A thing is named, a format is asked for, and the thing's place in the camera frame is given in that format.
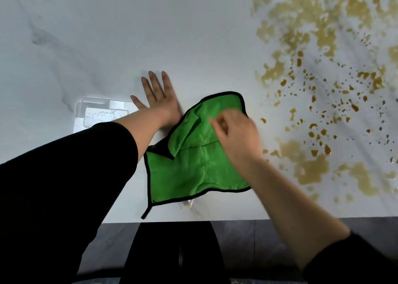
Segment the person's right hand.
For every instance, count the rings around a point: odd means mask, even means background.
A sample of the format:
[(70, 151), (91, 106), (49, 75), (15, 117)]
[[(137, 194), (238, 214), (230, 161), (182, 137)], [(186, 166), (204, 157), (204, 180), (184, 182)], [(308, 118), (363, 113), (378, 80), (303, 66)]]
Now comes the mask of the person's right hand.
[(247, 115), (241, 137), (235, 140), (218, 140), (233, 167), (242, 175), (248, 172), (253, 164), (263, 159), (260, 134), (254, 121)]

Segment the person's left hand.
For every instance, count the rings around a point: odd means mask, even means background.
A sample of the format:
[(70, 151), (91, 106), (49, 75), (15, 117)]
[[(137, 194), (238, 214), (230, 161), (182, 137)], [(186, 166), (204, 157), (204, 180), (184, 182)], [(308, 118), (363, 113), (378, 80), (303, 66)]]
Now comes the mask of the person's left hand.
[(162, 71), (161, 79), (158, 79), (158, 81), (160, 82), (162, 89), (166, 96), (166, 98), (163, 100), (156, 100), (154, 98), (150, 78), (149, 77), (148, 78), (141, 77), (143, 91), (145, 93), (145, 96), (146, 96), (146, 99), (148, 102), (147, 108), (164, 107), (164, 108), (170, 109), (174, 114), (176, 114), (175, 118), (178, 117), (179, 121), (180, 121), (183, 113), (182, 113), (181, 107), (178, 103), (177, 96), (175, 94), (174, 88), (171, 84), (171, 80), (170, 80), (168, 74), (166, 72)]

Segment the green cloth with black trim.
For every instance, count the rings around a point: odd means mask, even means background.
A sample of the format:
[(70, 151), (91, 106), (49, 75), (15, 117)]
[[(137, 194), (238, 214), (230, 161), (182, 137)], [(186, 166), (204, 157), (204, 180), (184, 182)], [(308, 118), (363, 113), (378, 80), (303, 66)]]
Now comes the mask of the green cloth with black trim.
[(143, 158), (147, 170), (148, 206), (189, 201), (210, 191), (245, 192), (251, 187), (227, 159), (208, 117), (225, 109), (244, 115), (242, 95), (226, 91), (206, 96), (188, 109), (158, 143), (148, 146)]

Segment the person's right forearm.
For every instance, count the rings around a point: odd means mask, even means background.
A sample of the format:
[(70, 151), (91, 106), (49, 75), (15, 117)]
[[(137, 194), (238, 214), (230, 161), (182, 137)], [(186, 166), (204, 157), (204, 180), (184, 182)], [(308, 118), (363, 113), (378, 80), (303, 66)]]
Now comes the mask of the person's right forearm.
[(349, 228), (260, 157), (236, 167), (264, 206), (275, 230), (303, 269), (319, 252), (350, 236)]

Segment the person's left forearm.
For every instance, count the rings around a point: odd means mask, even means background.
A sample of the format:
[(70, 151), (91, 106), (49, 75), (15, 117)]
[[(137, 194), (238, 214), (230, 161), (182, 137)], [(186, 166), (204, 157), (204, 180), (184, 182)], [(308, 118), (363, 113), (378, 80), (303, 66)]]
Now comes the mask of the person's left forearm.
[(163, 127), (174, 126), (179, 121), (175, 116), (170, 109), (154, 107), (141, 109), (113, 122), (126, 128), (134, 138), (139, 162), (156, 132)]

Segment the brown liquid spill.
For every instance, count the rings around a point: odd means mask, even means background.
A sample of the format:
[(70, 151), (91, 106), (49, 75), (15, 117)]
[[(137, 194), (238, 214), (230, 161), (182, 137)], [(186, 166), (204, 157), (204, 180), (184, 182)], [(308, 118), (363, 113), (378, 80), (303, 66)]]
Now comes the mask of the brown liquid spill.
[(279, 159), (301, 185), (398, 198), (398, 0), (252, 0)]

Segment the black long-sleeved top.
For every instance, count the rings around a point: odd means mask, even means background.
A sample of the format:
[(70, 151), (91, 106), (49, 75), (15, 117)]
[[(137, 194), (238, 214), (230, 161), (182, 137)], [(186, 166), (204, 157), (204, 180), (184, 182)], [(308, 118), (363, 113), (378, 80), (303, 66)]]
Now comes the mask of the black long-sleeved top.
[(105, 122), (0, 165), (0, 284), (70, 284), (137, 167), (137, 144)]

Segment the black trousers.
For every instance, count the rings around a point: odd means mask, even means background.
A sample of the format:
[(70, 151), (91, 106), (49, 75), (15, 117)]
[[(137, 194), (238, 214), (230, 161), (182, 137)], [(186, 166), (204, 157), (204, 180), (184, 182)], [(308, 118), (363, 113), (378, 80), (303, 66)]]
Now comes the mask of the black trousers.
[(231, 284), (210, 221), (141, 223), (119, 284)]

